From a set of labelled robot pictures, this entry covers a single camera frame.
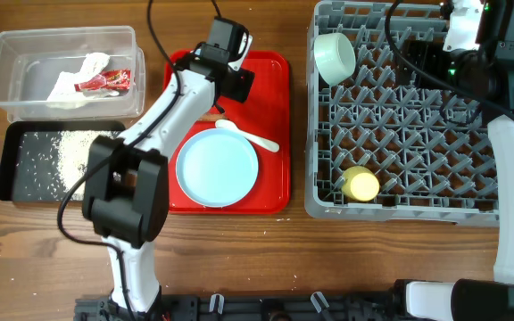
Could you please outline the mint green bowl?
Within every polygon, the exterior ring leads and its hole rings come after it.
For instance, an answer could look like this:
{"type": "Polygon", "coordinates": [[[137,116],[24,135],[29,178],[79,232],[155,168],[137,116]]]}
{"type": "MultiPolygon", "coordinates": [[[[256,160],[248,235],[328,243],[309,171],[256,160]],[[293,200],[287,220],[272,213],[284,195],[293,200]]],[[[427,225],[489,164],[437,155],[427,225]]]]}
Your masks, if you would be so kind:
{"type": "Polygon", "coordinates": [[[317,36],[313,44],[313,53],[320,76],[330,86],[338,85],[355,72],[354,48],[343,33],[317,36]]]}

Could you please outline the red snack wrapper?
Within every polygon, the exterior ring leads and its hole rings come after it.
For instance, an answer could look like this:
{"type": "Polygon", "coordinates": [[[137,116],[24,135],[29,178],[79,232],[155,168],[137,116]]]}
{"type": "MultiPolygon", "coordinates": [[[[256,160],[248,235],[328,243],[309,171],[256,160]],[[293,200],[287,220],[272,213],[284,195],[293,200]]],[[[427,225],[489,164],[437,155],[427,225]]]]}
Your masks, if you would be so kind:
{"type": "Polygon", "coordinates": [[[107,90],[129,90],[131,80],[131,70],[107,70],[92,77],[89,81],[75,84],[78,92],[95,91],[99,89],[107,90]]]}

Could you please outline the yellow plastic cup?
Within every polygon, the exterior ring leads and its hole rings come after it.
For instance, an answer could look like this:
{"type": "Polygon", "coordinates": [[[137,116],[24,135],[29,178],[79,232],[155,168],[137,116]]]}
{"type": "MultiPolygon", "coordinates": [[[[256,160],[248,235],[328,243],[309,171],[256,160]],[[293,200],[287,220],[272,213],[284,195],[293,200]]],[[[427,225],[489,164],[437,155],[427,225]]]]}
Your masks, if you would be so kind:
{"type": "Polygon", "coordinates": [[[348,168],[343,173],[343,179],[342,193],[358,202],[372,201],[380,189],[377,177],[362,166],[348,168]]]}

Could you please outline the white napkin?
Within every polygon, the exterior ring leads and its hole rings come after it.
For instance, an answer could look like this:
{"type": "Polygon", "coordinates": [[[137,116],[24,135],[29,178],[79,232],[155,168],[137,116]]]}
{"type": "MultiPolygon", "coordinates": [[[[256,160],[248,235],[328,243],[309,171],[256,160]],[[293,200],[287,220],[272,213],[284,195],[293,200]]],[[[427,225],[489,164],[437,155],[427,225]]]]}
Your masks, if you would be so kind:
{"type": "Polygon", "coordinates": [[[88,53],[80,70],[76,73],[63,71],[47,97],[47,106],[71,110],[88,104],[91,100],[112,96],[112,90],[96,89],[78,92],[75,86],[87,82],[100,74],[109,64],[110,56],[106,53],[88,53]]]}

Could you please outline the white rice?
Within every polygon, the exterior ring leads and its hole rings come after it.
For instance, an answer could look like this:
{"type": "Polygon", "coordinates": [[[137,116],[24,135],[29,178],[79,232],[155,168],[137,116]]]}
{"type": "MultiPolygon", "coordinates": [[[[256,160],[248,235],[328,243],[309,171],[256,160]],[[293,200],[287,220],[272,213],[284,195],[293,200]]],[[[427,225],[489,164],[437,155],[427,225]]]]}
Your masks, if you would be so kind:
{"type": "Polygon", "coordinates": [[[55,202],[86,172],[90,145],[116,131],[38,131],[22,135],[15,165],[12,199],[55,202]]]}

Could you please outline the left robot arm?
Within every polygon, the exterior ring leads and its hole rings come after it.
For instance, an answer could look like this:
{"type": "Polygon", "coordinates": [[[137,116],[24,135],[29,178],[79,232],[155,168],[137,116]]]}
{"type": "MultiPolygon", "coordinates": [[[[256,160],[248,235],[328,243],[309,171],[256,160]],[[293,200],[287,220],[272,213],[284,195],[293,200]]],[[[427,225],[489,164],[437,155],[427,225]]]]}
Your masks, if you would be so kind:
{"type": "Polygon", "coordinates": [[[208,39],[173,62],[170,82],[142,119],[90,145],[82,213],[113,261],[107,311],[119,320],[163,315],[153,240],[169,212],[169,161],[220,97],[247,99],[254,74],[242,63],[252,41],[242,24],[215,18],[208,39]]]}

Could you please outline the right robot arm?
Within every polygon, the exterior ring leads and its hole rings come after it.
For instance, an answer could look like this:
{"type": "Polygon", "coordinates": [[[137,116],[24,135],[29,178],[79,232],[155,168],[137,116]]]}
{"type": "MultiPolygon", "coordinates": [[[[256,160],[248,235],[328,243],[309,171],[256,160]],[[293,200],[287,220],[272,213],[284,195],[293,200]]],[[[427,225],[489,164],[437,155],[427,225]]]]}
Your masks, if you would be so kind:
{"type": "Polygon", "coordinates": [[[454,65],[440,72],[396,46],[392,16],[386,14],[384,32],[394,56],[436,86],[478,102],[493,148],[500,224],[493,281],[398,280],[390,313],[425,320],[514,320],[514,1],[457,6],[444,41],[454,65]]]}

